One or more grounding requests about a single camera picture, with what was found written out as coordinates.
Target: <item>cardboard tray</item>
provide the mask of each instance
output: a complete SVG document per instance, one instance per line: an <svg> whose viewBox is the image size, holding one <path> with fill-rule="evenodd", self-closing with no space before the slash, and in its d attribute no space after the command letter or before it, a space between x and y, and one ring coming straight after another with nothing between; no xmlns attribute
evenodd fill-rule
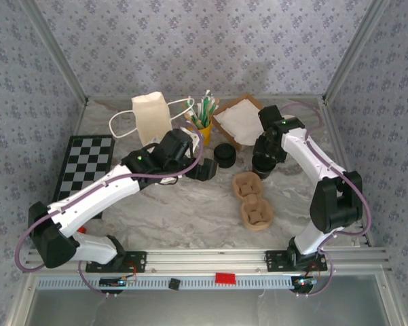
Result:
<svg viewBox="0 0 408 326"><path fill-rule="evenodd" d="M241 144L237 143L237 142L234 140L233 136L231 136L225 129L223 129L223 127L222 127L222 126L220 125L220 123L217 121L217 119L215 118L215 116L218 115L218 114L220 114L220 113L222 113L222 112L224 112L226 109L228 109L228 108L230 108L230 107L233 107L234 105L238 104L239 102L241 102L241 101L243 101L243 100L245 100L245 99L248 99L254 106L256 106L256 107L257 107L257 110L261 110L261 109L263 108L263 105L262 105L256 98L254 98L252 95L246 93L246 94L243 94L242 96L240 96L240 97L238 97L238 98L236 98L236 99L234 99L234 100L228 102L227 104L222 105L222 106L219 107L219 108L213 113L213 115L211 116L212 124L213 124L214 126L216 126L217 129L219 129L220 133L221 133L223 136L225 136L225 138L231 143L231 145L233 145L234 148L235 148L236 150L238 150L238 151L242 151L244 148L246 148L246 147L248 147L248 146L241 145Z"/></svg>

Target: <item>checkered board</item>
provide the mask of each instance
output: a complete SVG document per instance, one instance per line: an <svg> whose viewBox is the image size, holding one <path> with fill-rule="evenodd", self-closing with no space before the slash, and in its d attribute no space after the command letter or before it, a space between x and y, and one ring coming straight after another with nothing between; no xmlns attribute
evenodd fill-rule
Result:
<svg viewBox="0 0 408 326"><path fill-rule="evenodd" d="M115 141L112 136L71 136L53 202L65 199L110 171Z"/></svg>

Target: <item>white marble table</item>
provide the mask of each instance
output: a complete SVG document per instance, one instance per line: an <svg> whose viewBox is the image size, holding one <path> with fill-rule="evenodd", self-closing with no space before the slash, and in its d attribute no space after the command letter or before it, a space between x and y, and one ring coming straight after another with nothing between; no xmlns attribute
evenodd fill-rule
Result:
<svg viewBox="0 0 408 326"><path fill-rule="evenodd" d="M277 104L279 108L290 100L260 99L263 105ZM90 101L84 112L79 134L109 134L108 121L118 111L131 108L131 101ZM172 106L171 114L180 105ZM314 126L318 120L306 109L295 107L284 114L296 115L305 125ZM134 128L132 113L119 116L114 130L122 134ZM325 128L312 133L314 140L332 158L332 146ZM205 147L204 157L212 158L219 143L226 142L216 128ZM131 151L141 147L137 133L116 140L112 165ZM266 230L250 231L240 219L240 201L231 188L232 177L251 170L252 147L237 153L233 167L220 168L210 181L200 182L182 178L176 185L152 185L143 191L120 200L106 209L102 220L91 220L89 234L111 234L126 249L155 248L278 248L285 249L288 241L306 226L315 185L300 166L288 155L264 181L264 198L274 209L274 222ZM339 237L332 246L358 246L357 239Z"/></svg>

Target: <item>patterned wallpaper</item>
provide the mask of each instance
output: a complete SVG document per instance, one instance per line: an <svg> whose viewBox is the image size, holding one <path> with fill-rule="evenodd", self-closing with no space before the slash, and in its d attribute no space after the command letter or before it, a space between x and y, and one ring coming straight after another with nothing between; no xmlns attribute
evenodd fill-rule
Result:
<svg viewBox="0 0 408 326"><path fill-rule="evenodd" d="M52 197L78 115L19 2L0 1L0 325L21 276L14 248L29 204Z"/></svg>
<svg viewBox="0 0 408 326"><path fill-rule="evenodd" d="M391 0L332 108L408 303L408 0Z"/></svg>
<svg viewBox="0 0 408 326"><path fill-rule="evenodd" d="M36 0L88 96L323 94L371 0Z"/></svg>

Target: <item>red block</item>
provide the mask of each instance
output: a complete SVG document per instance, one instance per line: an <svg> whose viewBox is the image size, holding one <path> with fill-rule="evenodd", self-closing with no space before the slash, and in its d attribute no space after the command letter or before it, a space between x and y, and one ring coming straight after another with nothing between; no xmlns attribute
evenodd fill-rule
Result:
<svg viewBox="0 0 408 326"><path fill-rule="evenodd" d="M228 273L216 273L216 284L236 284L236 275Z"/></svg>

